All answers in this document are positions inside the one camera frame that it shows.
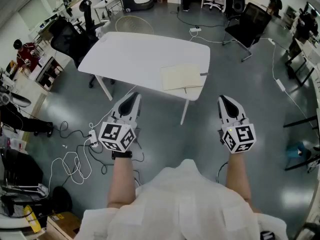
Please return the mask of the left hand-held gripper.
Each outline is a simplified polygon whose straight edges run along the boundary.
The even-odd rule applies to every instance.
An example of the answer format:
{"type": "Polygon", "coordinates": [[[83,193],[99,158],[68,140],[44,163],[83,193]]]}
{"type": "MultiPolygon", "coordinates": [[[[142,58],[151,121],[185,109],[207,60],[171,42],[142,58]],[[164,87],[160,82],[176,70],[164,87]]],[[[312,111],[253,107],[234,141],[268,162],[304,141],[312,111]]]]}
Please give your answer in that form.
{"type": "Polygon", "coordinates": [[[126,152],[138,138],[138,118],[142,95],[131,92],[121,98],[101,119],[99,142],[110,151],[126,152]]]}

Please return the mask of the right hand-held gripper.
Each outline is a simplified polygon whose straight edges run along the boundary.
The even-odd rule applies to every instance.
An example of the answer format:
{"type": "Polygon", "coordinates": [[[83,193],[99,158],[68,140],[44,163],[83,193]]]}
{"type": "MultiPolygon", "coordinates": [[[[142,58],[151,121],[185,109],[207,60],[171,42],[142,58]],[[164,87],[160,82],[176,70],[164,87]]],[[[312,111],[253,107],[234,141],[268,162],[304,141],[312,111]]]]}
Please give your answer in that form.
{"type": "Polygon", "coordinates": [[[218,110],[223,123],[218,131],[221,143],[231,154],[249,151],[257,139],[254,125],[249,122],[242,105],[231,97],[220,95],[218,110]]]}

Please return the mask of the cream notebook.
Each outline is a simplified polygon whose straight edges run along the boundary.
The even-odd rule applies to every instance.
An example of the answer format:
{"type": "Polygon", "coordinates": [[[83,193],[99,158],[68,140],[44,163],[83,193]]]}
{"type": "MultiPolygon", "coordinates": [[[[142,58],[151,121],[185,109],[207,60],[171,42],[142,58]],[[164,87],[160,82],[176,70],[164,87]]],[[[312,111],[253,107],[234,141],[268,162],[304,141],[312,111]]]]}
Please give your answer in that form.
{"type": "Polygon", "coordinates": [[[195,64],[162,67],[160,72],[164,91],[198,88],[204,85],[200,68],[195,64]]]}

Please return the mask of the person's left forearm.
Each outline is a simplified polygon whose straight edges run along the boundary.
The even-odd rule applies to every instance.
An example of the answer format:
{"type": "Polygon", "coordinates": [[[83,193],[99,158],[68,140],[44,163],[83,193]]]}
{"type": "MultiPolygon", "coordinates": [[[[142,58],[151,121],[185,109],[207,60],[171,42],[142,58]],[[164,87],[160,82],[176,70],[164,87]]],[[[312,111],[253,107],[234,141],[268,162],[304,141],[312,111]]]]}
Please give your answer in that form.
{"type": "Polygon", "coordinates": [[[136,199],[134,170],[131,158],[117,157],[114,161],[107,208],[120,209],[136,199]]]}

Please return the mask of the person's right forearm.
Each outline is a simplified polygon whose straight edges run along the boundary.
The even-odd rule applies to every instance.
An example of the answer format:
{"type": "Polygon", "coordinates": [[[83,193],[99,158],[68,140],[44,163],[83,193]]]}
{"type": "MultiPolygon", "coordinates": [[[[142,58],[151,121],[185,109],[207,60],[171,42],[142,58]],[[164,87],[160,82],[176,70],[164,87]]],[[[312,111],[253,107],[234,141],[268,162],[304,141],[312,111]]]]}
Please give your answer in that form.
{"type": "Polygon", "coordinates": [[[231,153],[229,155],[226,187],[238,193],[247,203],[251,202],[251,189],[243,153],[231,153]]]}

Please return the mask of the white table leg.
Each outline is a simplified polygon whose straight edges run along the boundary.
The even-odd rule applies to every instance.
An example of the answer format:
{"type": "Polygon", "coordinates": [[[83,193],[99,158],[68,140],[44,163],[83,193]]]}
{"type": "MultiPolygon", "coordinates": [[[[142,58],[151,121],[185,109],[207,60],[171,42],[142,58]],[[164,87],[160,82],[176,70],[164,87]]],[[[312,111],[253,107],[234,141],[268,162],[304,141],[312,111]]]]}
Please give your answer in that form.
{"type": "Polygon", "coordinates": [[[109,90],[107,89],[106,85],[104,84],[102,77],[99,76],[99,75],[95,75],[95,78],[96,78],[96,80],[98,81],[98,83],[100,84],[102,90],[104,91],[104,93],[106,94],[106,96],[108,97],[108,99],[109,99],[110,101],[112,101],[112,100],[113,100],[113,97],[112,97],[111,93],[109,92],[109,90]]]}
{"type": "Polygon", "coordinates": [[[184,104],[184,108],[183,108],[183,112],[182,112],[182,116],[181,116],[181,120],[180,120],[180,125],[183,125],[183,123],[184,123],[185,116],[186,116],[188,106],[189,106],[189,102],[190,101],[188,99],[185,100],[185,104],[184,104]]]}

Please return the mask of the black wrist band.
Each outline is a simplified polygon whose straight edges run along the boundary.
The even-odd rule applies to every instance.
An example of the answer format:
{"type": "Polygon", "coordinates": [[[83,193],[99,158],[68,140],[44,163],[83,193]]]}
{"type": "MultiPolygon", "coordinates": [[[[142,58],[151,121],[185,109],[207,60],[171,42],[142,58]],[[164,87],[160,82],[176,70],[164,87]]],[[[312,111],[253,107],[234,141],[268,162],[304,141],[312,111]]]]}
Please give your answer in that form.
{"type": "Polygon", "coordinates": [[[111,158],[112,160],[115,160],[116,158],[132,158],[132,152],[130,150],[127,150],[125,152],[119,152],[119,151],[112,151],[111,158]]]}

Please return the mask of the black mesh visitor chair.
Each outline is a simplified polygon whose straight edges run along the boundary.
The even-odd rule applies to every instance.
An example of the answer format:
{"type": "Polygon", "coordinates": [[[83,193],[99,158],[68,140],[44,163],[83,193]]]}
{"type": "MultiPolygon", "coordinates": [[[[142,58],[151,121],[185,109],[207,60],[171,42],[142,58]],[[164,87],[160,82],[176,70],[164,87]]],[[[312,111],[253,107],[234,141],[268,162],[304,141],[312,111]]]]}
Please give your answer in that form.
{"type": "Polygon", "coordinates": [[[265,10],[249,2],[243,13],[228,19],[222,45],[238,43],[248,52],[248,56],[241,60],[241,62],[246,61],[252,56],[251,47],[259,42],[271,19],[272,16],[265,10]]]}

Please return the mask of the black wide mesh office chair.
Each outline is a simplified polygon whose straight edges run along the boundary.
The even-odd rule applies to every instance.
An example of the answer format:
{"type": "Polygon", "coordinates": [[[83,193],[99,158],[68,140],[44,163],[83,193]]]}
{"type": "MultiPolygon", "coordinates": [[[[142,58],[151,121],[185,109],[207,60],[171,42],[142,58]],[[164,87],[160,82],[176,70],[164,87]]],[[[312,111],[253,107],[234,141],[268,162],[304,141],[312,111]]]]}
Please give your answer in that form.
{"type": "Polygon", "coordinates": [[[79,67],[82,60],[99,40],[95,35],[79,33],[75,27],[66,19],[58,17],[48,30],[53,38],[50,46],[67,56],[69,56],[76,68],[79,67]]]}

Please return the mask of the black high-back office chair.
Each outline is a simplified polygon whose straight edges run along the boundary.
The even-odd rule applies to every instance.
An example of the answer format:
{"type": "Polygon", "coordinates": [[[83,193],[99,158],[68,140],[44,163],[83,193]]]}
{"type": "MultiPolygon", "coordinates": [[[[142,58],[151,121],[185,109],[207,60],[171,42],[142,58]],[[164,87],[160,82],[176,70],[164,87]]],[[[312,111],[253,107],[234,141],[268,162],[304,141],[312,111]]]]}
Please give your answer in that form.
{"type": "Polygon", "coordinates": [[[86,34],[88,36],[96,36],[96,30],[104,26],[105,23],[100,22],[98,24],[95,24],[94,20],[92,19],[91,4],[92,2],[90,0],[82,0],[79,5],[79,10],[83,12],[86,34]]]}

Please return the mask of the person's white shirt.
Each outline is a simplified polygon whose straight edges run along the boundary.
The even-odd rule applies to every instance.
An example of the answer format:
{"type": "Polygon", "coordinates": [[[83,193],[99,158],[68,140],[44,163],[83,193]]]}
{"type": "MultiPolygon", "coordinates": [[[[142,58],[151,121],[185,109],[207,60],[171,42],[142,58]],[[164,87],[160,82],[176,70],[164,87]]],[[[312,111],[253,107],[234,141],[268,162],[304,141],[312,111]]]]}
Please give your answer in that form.
{"type": "Polygon", "coordinates": [[[260,240],[263,232],[288,240],[286,229],[186,159],[140,186],[132,204],[86,210],[74,240],[260,240]]]}

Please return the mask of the cardboard box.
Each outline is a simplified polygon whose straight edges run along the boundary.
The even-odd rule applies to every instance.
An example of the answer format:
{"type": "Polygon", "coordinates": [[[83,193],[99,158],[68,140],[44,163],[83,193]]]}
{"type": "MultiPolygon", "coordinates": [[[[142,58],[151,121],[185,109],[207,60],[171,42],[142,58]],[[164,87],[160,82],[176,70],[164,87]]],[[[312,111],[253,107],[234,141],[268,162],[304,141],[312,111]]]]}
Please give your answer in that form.
{"type": "Polygon", "coordinates": [[[73,240],[78,234],[81,220],[66,211],[47,217],[46,233],[54,240],[73,240]]]}

